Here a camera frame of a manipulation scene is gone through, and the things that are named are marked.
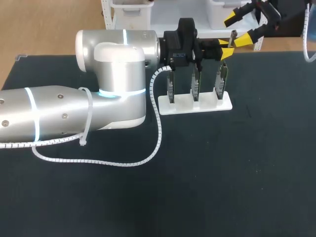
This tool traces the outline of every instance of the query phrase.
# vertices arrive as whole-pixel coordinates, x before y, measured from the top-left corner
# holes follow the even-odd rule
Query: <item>cable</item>
[[[109,162],[109,161],[102,161],[102,160],[95,160],[95,159],[61,159],[61,158],[49,158],[41,155],[38,153],[35,147],[32,147],[32,151],[35,156],[37,156],[40,159],[43,159],[45,161],[50,161],[50,162],[60,162],[60,163],[93,163],[93,164],[103,164],[103,165],[112,165],[112,166],[119,166],[119,167],[133,167],[133,166],[139,166],[142,164],[147,163],[150,161],[158,152],[160,144],[161,144],[161,139],[162,139],[162,129],[161,129],[161,121],[160,121],[160,116],[159,116],[159,111],[156,106],[155,98],[154,98],[154,82],[156,77],[158,76],[159,73],[163,71],[171,71],[171,68],[169,66],[159,68],[157,71],[152,76],[152,79],[150,81],[150,86],[149,86],[149,94],[150,94],[150,99],[152,102],[152,106],[156,115],[157,119],[157,127],[158,127],[158,140],[156,147],[154,151],[151,153],[149,157],[146,159],[139,161],[139,162],[134,162],[134,163],[117,163],[117,162]]]
[[[50,146],[50,145],[55,145],[55,144],[61,144],[61,143],[65,143],[65,142],[74,141],[74,140],[79,139],[81,137],[82,137],[82,133],[79,133],[79,134],[76,134],[76,135],[73,135],[73,136],[70,136],[70,137],[52,139],[52,140],[47,140],[47,141],[0,143],[0,149],[14,149],[14,148]]]
[[[306,62],[311,63],[315,61],[316,53],[311,58],[309,58],[308,52],[307,52],[307,30],[308,30],[309,18],[310,18],[310,4],[308,3],[307,8],[305,10],[305,22],[304,22],[304,29],[303,29],[303,53],[304,53],[304,58]]]
[[[91,120],[92,120],[93,99],[92,99],[91,92],[88,88],[80,87],[78,90],[84,90],[85,92],[87,92],[88,103],[89,103],[87,121],[85,122],[85,127],[84,127],[84,132],[82,134],[82,137],[79,140],[80,145],[84,146],[85,144],[87,144],[86,139],[87,139],[87,135],[88,135],[90,125],[91,125]]]

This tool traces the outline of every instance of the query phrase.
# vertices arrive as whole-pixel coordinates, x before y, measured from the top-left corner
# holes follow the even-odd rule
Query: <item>white holder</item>
[[[174,96],[174,104],[169,102],[167,95],[158,97],[161,115],[190,114],[212,111],[231,110],[233,108],[228,92],[224,92],[222,100],[217,99],[215,88],[212,92],[199,94],[199,100],[193,101],[192,92]]]

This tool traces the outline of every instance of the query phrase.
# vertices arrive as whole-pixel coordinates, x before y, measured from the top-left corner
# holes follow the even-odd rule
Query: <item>white container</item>
[[[246,5],[249,1],[240,0],[206,0],[208,21],[212,29],[243,29],[243,20],[226,27],[224,21],[237,8]]]
[[[115,29],[150,30],[154,2],[147,0],[111,0],[116,15]]]

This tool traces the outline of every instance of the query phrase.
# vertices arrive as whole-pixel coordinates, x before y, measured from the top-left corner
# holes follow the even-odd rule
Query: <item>bolt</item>
[[[3,127],[8,127],[10,123],[8,120],[3,120],[1,124]]]

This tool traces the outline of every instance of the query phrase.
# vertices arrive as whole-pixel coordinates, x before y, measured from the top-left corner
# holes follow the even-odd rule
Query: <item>black mat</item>
[[[50,163],[31,149],[1,150],[0,236],[316,236],[315,64],[302,53],[236,54],[227,63],[233,110],[162,117],[162,146],[143,166]],[[204,62],[203,91],[217,66]],[[178,92],[189,90],[185,71],[177,71]],[[42,85],[98,89],[74,56],[21,58],[4,89]],[[155,93],[166,94],[163,77]],[[148,103],[139,127],[39,151],[138,161],[155,147],[156,129]]]

